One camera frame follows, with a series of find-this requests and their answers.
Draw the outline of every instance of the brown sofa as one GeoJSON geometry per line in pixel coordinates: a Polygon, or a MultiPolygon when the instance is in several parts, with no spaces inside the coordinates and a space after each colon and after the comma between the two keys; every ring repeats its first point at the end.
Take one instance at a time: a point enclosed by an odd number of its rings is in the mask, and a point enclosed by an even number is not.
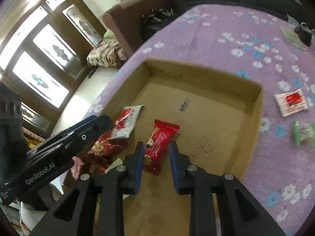
{"type": "Polygon", "coordinates": [[[142,15],[163,8],[166,3],[167,0],[123,0],[104,13],[104,24],[113,31],[128,58],[143,44],[142,15]]]}

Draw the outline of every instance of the cardboard box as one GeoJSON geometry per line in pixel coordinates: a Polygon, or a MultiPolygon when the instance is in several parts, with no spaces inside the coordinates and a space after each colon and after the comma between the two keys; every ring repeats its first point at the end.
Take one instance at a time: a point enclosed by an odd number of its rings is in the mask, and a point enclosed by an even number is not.
{"type": "MultiPolygon", "coordinates": [[[[154,119],[180,125],[174,136],[179,151],[207,172],[241,178],[255,146],[260,122],[259,84],[212,68],[146,59],[123,83],[103,113],[113,120],[122,108],[141,105],[130,147],[146,143],[154,119]]],[[[124,201],[126,235],[188,235],[190,196],[179,196],[168,157],[159,176],[143,171],[136,196],[124,201]]]]}

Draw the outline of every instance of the green pillow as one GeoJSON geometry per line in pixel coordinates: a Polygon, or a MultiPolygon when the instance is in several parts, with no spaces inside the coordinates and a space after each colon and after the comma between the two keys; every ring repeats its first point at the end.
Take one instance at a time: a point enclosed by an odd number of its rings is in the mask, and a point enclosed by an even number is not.
{"type": "Polygon", "coordinates": [[[114,33],[109,29],[104,34],[104,39],[109,39],[109,38],[113,38],[113,37],[114,37],[114,33]]]}

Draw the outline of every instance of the green and clear candy wrapper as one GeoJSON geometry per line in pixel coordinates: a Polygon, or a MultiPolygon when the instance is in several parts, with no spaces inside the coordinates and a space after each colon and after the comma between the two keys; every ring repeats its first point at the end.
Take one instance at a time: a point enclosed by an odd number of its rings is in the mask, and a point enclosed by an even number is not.
{"type": "Polygon", "coordinates": [[[312,147],[315,147],[315,124],[314,123],[299,123],[299,121],[293,121],[293,137],[296,145],[301,143],[312,143],[312,147]]]}

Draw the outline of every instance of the blue flower print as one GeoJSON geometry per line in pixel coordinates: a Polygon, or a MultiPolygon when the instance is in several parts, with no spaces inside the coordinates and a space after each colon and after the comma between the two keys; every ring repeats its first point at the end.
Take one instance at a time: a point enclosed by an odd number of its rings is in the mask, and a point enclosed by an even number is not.
{"type": "Polygon", "coordinates": [[[245,79],[248,79],[248,77],[249,77],[248,73],[245,72],[244,70],[237,70],[236,75],[239,77],[243,77],[245,79]]]}
{"type": "Polygon", "coordinates": [[[302,87],[302,84],[300,84],[299,79],[293,78],[292,81],[293,81],[294,85],[295,85],[297,88],[301,88],[301,87],[302,87]]]}
{"type": "Polygon", "coordinates": [[[263,55],[259,51],[254,51],[254,52],[252,52],[252,54],[256,58],[262,58],[263,57],[263,55]]]}
{"type": "Polygon", "coordinates": [[[312,100],[312,102],[315,102],[315,96],[312,93],[308,93],[308,97],[312,100]]]}
{"type": "Polygon", "coordinates": [[[271,192],[266,198],[266,206],[271,208],[279,203],[280,195],[277,192],[271,192]]]}
{"type": "Polygon", "coordinates": [[[264,38],[262,38],[262,37],[252,37],[251,39],[250,39],[250,41],[251,42],[259,42],[259,41],[261,41],[261,40],[263,40],[264,38]]]}
{"type": "Polygon", "coordinates": [[[282,126],[275,127],[274,131],[278,137],[284,137],[285,135],[285,128],[282,126]]]}
{"type": "Polygon", "coordinates": [[[244,45],[244,46],[243,46],[243,49],[244,49],[244,50],[252,50],[253,48],[244,45]]]}

